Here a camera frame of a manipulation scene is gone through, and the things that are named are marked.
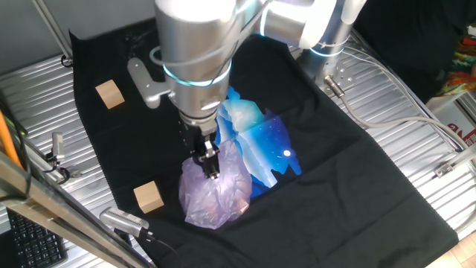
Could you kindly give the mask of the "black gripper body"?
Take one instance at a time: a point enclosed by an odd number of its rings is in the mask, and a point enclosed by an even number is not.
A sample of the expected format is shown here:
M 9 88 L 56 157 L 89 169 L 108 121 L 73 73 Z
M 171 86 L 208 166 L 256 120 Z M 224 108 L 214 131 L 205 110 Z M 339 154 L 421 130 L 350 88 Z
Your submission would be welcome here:
M 188 147 L 191 153 L 205 152 L 207 149 L 205 146 L 206 141 L 211 143 L 213 149 L 217 148 L 215 144 L 217 134 L 216 126 L 214 126 L 214 128 L 211 130 L 203 132 L 200 127 L 181 122 L 181 134 L 183 136 L 185 145 Z

